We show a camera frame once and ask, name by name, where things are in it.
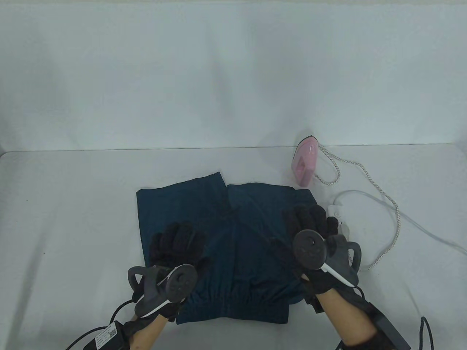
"black cable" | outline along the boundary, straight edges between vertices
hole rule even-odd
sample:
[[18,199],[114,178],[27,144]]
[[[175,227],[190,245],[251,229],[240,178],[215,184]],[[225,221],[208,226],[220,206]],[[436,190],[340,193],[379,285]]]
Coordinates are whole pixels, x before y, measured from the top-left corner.
[[428,330],[428,336],[430,337],[430,346],[431,346],[432,350],[434,350],[435,345],[433,343],[432,329],[430,328],[430,325],[428,324],[428,320],[424,316],[422,316],[422,318],[420,318],[420,332],[419,332],[419,336],[420,336],[419,344],[420,345],[418,347],[418,350],[423,349],[423,328],[424,328],[425,324],[426,324],[426,329]]
[[339,342],[339,344],[337,344],[337,348],[335,348],[334,350],[339,350],[339,349],[341,349],[343,345],[344,345],[344,342],[341,340],[341,341]]
[[117,309],[115,310],[115,312],[113,313],[112,315],[112,318],[110,319],[110,322],[109,324],[111,324],[114,320],[115,320],[115,317],[117,316],[118,312],[126,305],[128,304],[131,304],[133,301],[130,299],[130,300],[127,300],[126,302],[124,302],[123,304],[121,304],[119,307],[117,307]]
[[355,286],[354,288],[355,288],[356,290],[358,290],[358,291],[360,292],[360,296],[361,296],[363,299],[365,299],[365,293],[363,292],[363,290],[362,290],[360,287],[357,287],[357,286]]
[[65,350],[70,350],[73,346],[75,346],[75,344],[77,342],[79,342],[81,339],[83,339],[85,336],[88,336],[90,335],[91,333],[95,332],[95,331],[98,331],[98,330],[101,330],[101,329],[106,329],[107,326],[102,326],[102,327],[97,327],[97,328],[94,328],[94,329],[91,329],[90,331],[84,333],[82,336],[80,336],[78,339],[76,339],[74,342],[72,342],[68,348],[66,348]]
[[[109,324],[111,324],[114,320],[115,320],[115,317],[117,316],[118,312],[126,305],[128,304],[131,304],[133,301],[132,300],[127,300],[126,302],[124,302],[123,304],[121,304],[119,307],[117,307],[117,309],[115,310],[115,312],[113,313],[112,315],[112,318],[110,319],[110,322]],[[81,339],[83,339],[85,336],[88,336],[90,335],[91,333],[93,332],[96,332],[98,330],[102,330],[102,329],[106,329],[107,326],[102,326],[102,327],[97,327],[97,328],[94,328],[94,329],[91,329],[90,331],[84,333],[82,336],[80,336],[78,339],[76,339],[74,342],[72,342],[70,344],[70,346],[68,348],[66,348],[65,350],[70,350],[73,346],[76,345],[77,342],[79,342]]]

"finger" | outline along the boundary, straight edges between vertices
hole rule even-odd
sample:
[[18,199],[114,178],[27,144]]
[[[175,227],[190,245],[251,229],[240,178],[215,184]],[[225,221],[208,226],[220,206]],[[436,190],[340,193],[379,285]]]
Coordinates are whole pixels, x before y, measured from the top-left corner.
[[203,250],[206,245],[207,235],[202,231],[196,231],[191,238],[190,245],[187,249],[187,256],[191,259],[198,260],[203,255]]
[[339,233],[339,220],[335,217],[328,217],[326,221],[329,235],[337,235]]
[[294,208],[295,214],[297,215],[300,227],[302,230],[316,230],[315,221],[310,215],[309,210],[304,205],[299,205]]
[[326,238],[326,210],[324,210],[322,206],[315,204],[310,208],[310,215],[313,217],[316,226],[315,231],[323,236],[323,238]]
[[136,290],[133,291],[133,295],[131,296],[132,302],[137,302],[144,294],[144,276],[141,277],[140,282],[138,283]]
[[156,233],[151,240],[151,245],[149,246],[149,263],[153,266],[156,264],[156,261],[160,257],[161,252],[161,233]]
[[193,233],[193,227],[190,223],[182,223],[177,232],[172,243],[172,250],[176,253],[184,253],[187,251],[188,244],[190,243],[190,238]]
[[282,219],[284,220],[285,230],[289,237],[293,239],[297,233],[300,232],[300,223],[294,210],[284,210],[282,212]]
[[157,276],[156,276],[156,282],[159,283],[160,281],[162,281],[164,278],[166,278],[170,271],[172,269],[172,266],[167,266],[167,268],[161,268],[158,272],[157,272]]
[[171,223],[168,225],[161,237],[161,251],[163,252],[171,252],[172,251],[172,245],[173,241],[175,238],[175,235],[177,234],[178,228],[180,227],[179,223]]

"power plug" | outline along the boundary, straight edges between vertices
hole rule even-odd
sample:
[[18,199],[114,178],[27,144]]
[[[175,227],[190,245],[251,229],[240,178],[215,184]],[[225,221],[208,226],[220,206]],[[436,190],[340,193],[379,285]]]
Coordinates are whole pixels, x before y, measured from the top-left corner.
[[346,238],[346,240],[349,241],[350,229],[342,217],[341,209],[341,205],[329,205],[327,207],[327,215],[330,217],[335,217],[339,221],[339,234],[343,235]]

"cable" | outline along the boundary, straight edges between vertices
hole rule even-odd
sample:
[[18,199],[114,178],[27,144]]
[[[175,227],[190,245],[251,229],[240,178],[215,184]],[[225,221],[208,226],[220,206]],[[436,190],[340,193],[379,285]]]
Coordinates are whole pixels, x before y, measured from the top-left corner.
[[435,345],[433,343],[432,329],[430,328],[430,325],[428,324],[428,320],[424,316],[422,316],[422,318],[420,318],[420,331],[419,331],[418,350],[423,349],[423,327],[424,327],[425,324],[426,324],[426,329],[428,330],[428,336],[430,337],[431,349],[434,350]]
[[124,302],[123,304],[121,304],[119,307],[117,307],[117,309],[115,310],[115,312],[113,313],[111,319],[110,319],[110,322],[109,324],[111,324],[114,320],[115,320],[115,317],[117,316],[118,312],[126,305],[128,304],[131,304],[133,301],[130,299],[130,300],[127,300],[126,302]]
[[339,350],[342,349],[342,346],[344,345],[344,342],[341,340],[339,344],[337,344],[337,347],[334,350]]
[[[126,302],[124,302],[123,304],[121,304],[119,307],[117,307],[117,309],[114,311],[113,315],[112,315],[112,318],[110,319],[110,322],[109,324],[111,324],[114,320],[115,320],[115,317],[117,316],[118,312],[126,305],[128,304],[131,304],[133,301],[131,300],[127,300]],[[87,331],[86,333],[84,333],[82,336],[80,336],[78,339],[76,339],[74,342],[72,342],[68,348],[66,348],[65,350],[70,350],[73,346],[76,345],[77,342],[79,342],[81,339],[83,339],[85,336],[88,336],[90,335],[91,333],[93,332],[96,332],[98,330],[102,330],[102,329],[106,329],[107,326],[102,326],[102,327],[97,327],[97,328],[94,328],[94,329],[91,329],[90,331]]]
[[70,350],[73,346],[75,346],[75,344],[77,342],[79,342],[81,339],[83,339],[85,336],[88,336],[90,335],[91,333],[93,332],[96,332],[98,330],[101,330],[101,329],[106,329],[107,326],[102,326],[102,327],[97,327],[97,328],[94,328],[94,329],[91,329],[90,331],[87,331],[86,333],[84,333],[82,336],[80,336],[78,339],[76,339],[74,342],[72,342],[68,348],[66,348],[65,350]]
[[354,288],[355,288],[356,290],[358,290],[358,291],[360,292],[360,296],[361,296],[363,299],[365,299],[365,293],[363,292],[363,290],[362,290],[360,287],[358,287],[358,286],[355,286]]
[[[333,201],[333,204],[336,205],[337,203],[337,200],[338,198],[340,198],[341,196],[345,195],[345,194],[348,194],[348,193],[359,193],[361,195],[364,195],[368,198],[371,198],[373,199],[374,201],[378,202],[379,204],[385,206],[386,208],[389,208],[391,210],[394,210],[394,207],[387,204],[385,201],[382,201],[381,199],[378,199],[374,196],[372,196],[371,194],[369,193],[366,193],[364,191],[360,191],[358,189],[349,189],[347,191],[343,191],[343,192],[340,192],[335,198],[334,198],[334,201]],[[422,227],[422,225],[420,225],[419,223],[417,223],[415,220],[413,220],[410,216],[408,216],[407,214],[404,214],[403,212],[400,212],[400,215],[406,219],[408,222],[410,222],[412,225],[414,225],[416,228],[418,228],[420,231],[422,231],[425,235],[427,235],[428,237],[434,239],[435,241],[437,242],[440,242],[442,244],[445,244],[457,251],[459,251],[460,253],[464,254],[467,256],[467,249],[463,248],[462,246],[458,245],[457,243],[455,242],[452,242],[452,241],[449,241],[447,239],[443,239],[441,237],[438,237],[436,235],[434,235],[433,233],[429,232],[427,229],[425,229],[424,227]]]
[[340,157],[336,156],[334,153],[328,151],[321,144],[318,144],[318,147],[321,150],[321,152],[323,152],[325,154],[325,156],[329,158],[329,160],[332,162],[332,164],[334,165],[334,167],[336,168],[336,171],[337,171],[337,177],[334,179],[334,181],[330,181],[330,182],[324,181],[317,174],[315,174],[315,177],[322,184],[324,184],[326,186],[331,186],[331,185],[334,185],[335,183],[337,183],[339,181],[339,179],[340,179],[340,169],[337,166],[337,163],[335,162],[334,159],[336,159],[338,161],[341,161],[343,163],[354,164],[354,165],[360,167],[363,170],[363,172],[365,173],[368,181],[370,181],[370,183],[379,191],[379,193],[381,193],[383,196],[385,196],[387,199],[389,199],[391,201],[391,203],[394,205],[394,211],[396,212],[396,221],[397,221],[396,234],[394,235],[394,238],[392,239],[392,242],[389,244],[389,246],[387,246],[383,250],[383,252],[378,255],[378,257],[376,258],[375,261],[373,261],[368,266],[364,266],[364,267],[360,268],[360,271],[362,271],[362,270],[371,270],[373,267],[376,266],[376,264],[378,264],[380,262],[380,260],[383,258],[383,256],[385,256],[387,253],[389,253],[389,251],[396,245],[397,239],[399,238],[399,234],[401,232],[401,215],[400,215],[400,211],[399,211],[399,206],[397,205],[397,203],[395,202],[394,199],[392,199],[386,192],[384,192],[382,190],[381,187],[378,186],[378,184],[371,178],[370,174],[368,173],[366,168],[361,163],[359,163],[357,161],[348,161],[347,159],[340,158]]

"white table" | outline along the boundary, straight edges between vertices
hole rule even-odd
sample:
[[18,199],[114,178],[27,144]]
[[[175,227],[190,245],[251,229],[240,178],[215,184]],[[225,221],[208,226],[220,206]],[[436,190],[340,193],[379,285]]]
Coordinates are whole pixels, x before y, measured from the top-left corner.
[[[330,147],[361,161],[401,210],[442,237],[467,246],[467,160],[451,145]],[[105,325],[131,289],[127,270],[142,264],[135,193],[220,170],[225,182],[294,185],[294,148],[172,149],[8,153],[0,159],[0,349],[63,350]],[[332,187],[314,183],[327,207],[346,189],[378,196],[363,173],[341,164]],[[318,172],[332,178],[319,160]],[[372,260],[387,244],[394,215],[368,198],[342,199],[351,239]],[[418,347],[420,314],[438,349],[465,345],[467,258],[403,220],[400,239],[380,264],[361,274],[367,298]],[[125,307],[117,319],[133,314]],[[80,343],[81,349],[92,336]],[[158,349],[334,349],[324,315],[301,302],[286,325],[218,319],[170,324]]]

